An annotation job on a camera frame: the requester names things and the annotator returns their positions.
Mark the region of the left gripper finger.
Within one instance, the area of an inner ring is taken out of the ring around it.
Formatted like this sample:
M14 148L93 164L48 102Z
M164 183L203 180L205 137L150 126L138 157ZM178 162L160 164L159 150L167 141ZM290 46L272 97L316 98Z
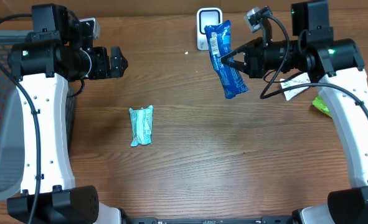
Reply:
M121 78L124 75L125 70L128 68L128 64L114 66L110 68L110 78Z
M111 66L128 66L128 61L123 56L123 53L119 47L111 48L110 63Z

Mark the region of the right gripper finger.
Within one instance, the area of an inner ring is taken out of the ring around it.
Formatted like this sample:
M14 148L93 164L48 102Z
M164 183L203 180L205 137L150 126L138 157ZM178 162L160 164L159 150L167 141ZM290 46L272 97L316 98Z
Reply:
M230 57L233 57L234 55L237 55L241 52L244 51L244 49L247 47L247 44L243 44L240 47L232 50L231 52L229 52L228 54L224 55L223 57L220 58L221 61L226 61L228 60Z
M234 68L242 73L247 74L248 73L248 68L247 68L247 64L245 62L239 62L236 60L233 60L232 58L229 58L226 61L221 61L224 65L227 65L230 68Z

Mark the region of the white tube gold cap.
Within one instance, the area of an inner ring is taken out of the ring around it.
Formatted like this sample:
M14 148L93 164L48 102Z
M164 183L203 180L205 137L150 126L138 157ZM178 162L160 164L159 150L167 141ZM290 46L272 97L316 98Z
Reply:
M305 83L310 83L310 79L307 73L301 73L299 75L297 75L296 77L294 77L291 80L288 80L287 82L283 82L281 83L281 88L289 88L292 86L296 86L296 85L300 85L300 84L305 84ZM286 98L287 101L290 101L293 97L295 97L296 95L300 94L301 92L305 91L308 89L308 86L306 87L301 87L301 88L295 88L292 90L288 90L285 91L283 94Z

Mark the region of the green snack bag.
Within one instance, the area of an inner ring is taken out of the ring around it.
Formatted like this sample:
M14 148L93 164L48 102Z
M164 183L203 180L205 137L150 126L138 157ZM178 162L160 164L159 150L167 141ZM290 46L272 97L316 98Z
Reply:
M322 99L321 96L317 96L313 102L312 105L319 110L320 112L324 113L325 115L328 115L329 117L331 117L331 113L328 109L328 106L326 105L325 101Z

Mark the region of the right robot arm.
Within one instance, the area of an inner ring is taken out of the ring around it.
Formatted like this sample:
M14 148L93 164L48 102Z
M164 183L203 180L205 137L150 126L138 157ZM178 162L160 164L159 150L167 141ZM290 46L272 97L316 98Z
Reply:
M221 62L250 78L297 69L309 77L326 103L339 135L350 189L333 191L321 205L295 210L290 223L368 223L368 84L365 63L352 39L334 38L326 1L291 6L293 33L281 42L271 38L275 20L268 7L254 8L245 20L262 36L221 58ZM243 61L233 59L243 54Z

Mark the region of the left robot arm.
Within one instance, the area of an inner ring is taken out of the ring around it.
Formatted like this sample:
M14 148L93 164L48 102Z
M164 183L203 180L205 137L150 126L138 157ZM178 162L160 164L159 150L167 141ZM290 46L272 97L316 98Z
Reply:
M94 186L77 187L68 156L67 102L76 80L120 78L128 62L118 47L94 47L95 19L64 6L32 7L34 30L9 54L24 124L21 195L8 214L23 223L123 223L123 212L100 202Z

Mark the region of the blue snack bar wrapper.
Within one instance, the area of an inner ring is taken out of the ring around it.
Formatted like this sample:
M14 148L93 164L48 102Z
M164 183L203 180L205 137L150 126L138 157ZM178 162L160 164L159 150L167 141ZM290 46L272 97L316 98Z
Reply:
M231 22L226 20L219 25L205 26L205 35L209 46L210 61L222 84L226 99L248 91L239 71L229 65L231 53Z

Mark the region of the teal tissue pack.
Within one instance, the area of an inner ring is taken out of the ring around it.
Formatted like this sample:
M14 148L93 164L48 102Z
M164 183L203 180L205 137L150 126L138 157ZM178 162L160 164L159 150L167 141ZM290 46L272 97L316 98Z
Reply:
M130 108L129 113L133 133L131 147L137 147L139 144L151 144L151 135L153 130L153 105L139 110Z

